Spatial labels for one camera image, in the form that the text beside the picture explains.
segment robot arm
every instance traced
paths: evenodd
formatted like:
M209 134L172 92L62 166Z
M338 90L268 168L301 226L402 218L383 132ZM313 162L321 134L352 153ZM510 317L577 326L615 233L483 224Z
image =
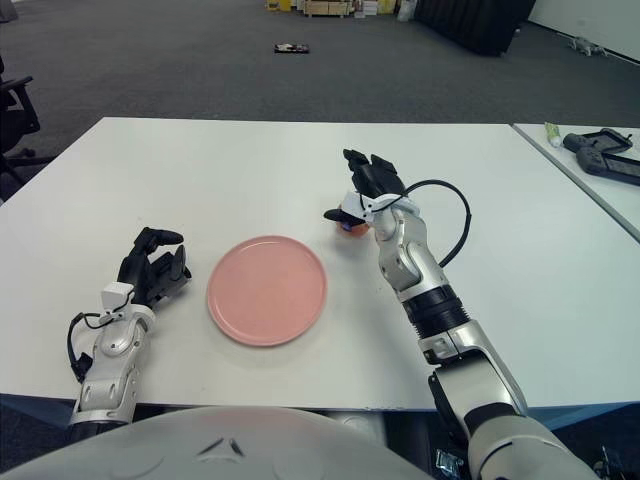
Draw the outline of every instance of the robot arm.
M81 313L72 321L67 347L71 367L82 383L70 421L72 441L111 430L133 419L140 360L155 325L151 307L163 297L173 295L191 278L185 266L183 245L175 254L166 252L154 262L147 256L159 246L182 241L178 233L145 227L131 253L122 261L118 280L102 291L103 313ZM98 317L98 324L91 325L87 315ZM73 354L71 331L80 320L85 320L89 328L100 330L93 346L93 358L83 353L75 359Z
M369 163L354 151L345 150L345 157L358 193L349 192L341 210L325 216L375 230L380 271L415 327L425 359L437 366L429 386L452 436L469 445L472 477L596 478L526 416L520 387L429 251L420 211L404 196L393 165L376 156Z

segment floor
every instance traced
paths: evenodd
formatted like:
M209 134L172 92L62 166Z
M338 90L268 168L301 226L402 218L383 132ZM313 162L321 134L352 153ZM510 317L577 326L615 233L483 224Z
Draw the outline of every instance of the floor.
M34 77L42 123L20 147L58 154L103 116L640 125L638 66L576 54L532 24L490 58L392 16L307 19L262 4L19 1L20 19L0 26L4 77ZM311 53L275 55L280 42L308 43ZM0 471L65 443L61 430L13 409L1 407L0 421ZM588 463L604 443L640 471L638 406L557 433ZM446 445L438 438L433 448Z

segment white table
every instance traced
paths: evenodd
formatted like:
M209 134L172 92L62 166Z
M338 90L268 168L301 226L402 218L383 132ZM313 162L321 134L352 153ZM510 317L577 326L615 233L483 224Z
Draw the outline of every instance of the white table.
M589 175L578 165L576 156L564 147L555 148L547 141L544 125L516 124L515 129L531 142L545 157L551 160L576 185L616 219L631 235L640 241L640 187L608 178ZM602 127L561 125L562 138L568 133L597 132ZM618 155L640 161L640 128L618 128L624 136L632 134L634 146Z
M344 147L393 161L407 185L464 191L471 234L446 273L531 406L640 399L640 248L509 126L116 118L0 207L0 392L75 398L69 320L99 307L150 225L184 234L193 281L158 305L140 402L432 409L430 367L371 234L345 238L322 219L352 188ZM441 258L464 210L437 187L412 196ZM228 339L205 302L221 256L263 234L306 243L329 279L316 325L266 349Z

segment black cable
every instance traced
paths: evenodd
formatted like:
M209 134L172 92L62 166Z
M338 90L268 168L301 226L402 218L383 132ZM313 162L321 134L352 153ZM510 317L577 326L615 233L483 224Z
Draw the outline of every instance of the black cable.
M93 358L91 358L89 355L87 355L84 352L80 354L80 358L76 358L76 354L73 351L73 344L71 342L71 335L73 334L73 329L76 328L76 325L78 325L78 323L80 323L80 320L84 320L85 325L89 327L91 330L99 330L101 328L104 328L115 320L114 318L111 318L109 321L102 323L98 326L91 325L89 323L89 320L87 320L87 317L100 318L100 316L101 315L99 313L80 312L71 320L71 323L69 324L69 330L67 331L67 355L69 357L69 363L71 364L71 370L73 370L73 373L75 374L76 379L80 383L84 382L87 372L91 368L91 365L93 365Z
M464 246L465 242L467 241L467 237L469 236L469 228L471 227L471 207L469 207L469 202L467 202L467 199L462 194L462 192L458 190L454 185L451 185L449 182L445 182L444 180L422 180L421 182L414 183L413 185L407 187L404 190L404 192L398 195L398 197L393 199L391 202L387 203L384 207L380 207L376 210L372 210L372 212L373 213L381 212L382 210L385 210L389 208L391 205L393 205L394 203L398 202L401 198L406 197L409 193L413 192L414 190L427 185L439 185L441 187L445 187L445 188L448 188L449 190L454 191L456 194L458 194L458 197L460 197L460 200L462 200L462 203L464 203L464 208L466 211L466 217L464 220L464 229L462 230L462 235L460 236L458 243L454 245L451 251L439 263L440 267L444 268L451 260L453 260L456 257L456 255L460 252L460 250L462 250L462 247Z
M100 314L99 314L99 313L85 313L85 314L84 314L84 318L83 318L83 320L84 320L84 324L85 324L87 327L89 327L91 330L100 330L101 328L106 327L107 325L109 325L110 323L112 323L112 322L115 320L115 318L114 318L114 317L111 317L111 318L109 319L109 321L104 322L104 323L102 323L102 324L98 324L97 326L94 326L94 325L91 325L91 324L89 323L89 320L87 320L87 317L96 317L96 318L100 318Z
M120 305L119 307L114 308L112 312L115 313L118 310L122 310L124 307L126 307L127 303L129 303L129 299L131 298L131 295L133 295L133 290L131 290L129 293L127 293L127 299L124 301L124 303L122 305Z

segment chair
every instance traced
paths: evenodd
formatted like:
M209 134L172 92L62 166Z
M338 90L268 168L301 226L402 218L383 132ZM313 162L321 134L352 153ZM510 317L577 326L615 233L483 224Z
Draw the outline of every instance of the chair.
M0 57L0 75L4 73L4 62ZM26 181L18 175L15 168L41 165L51 162L55 157L35 157L35 151L25 148L19 154L5 157L5 153L15 147L24 135L40 130L38 116L27 95L26 85L32 77L20 80L2 80L0 76L0 176L9 174L20 186ZM0 191L0 198L6 200Z

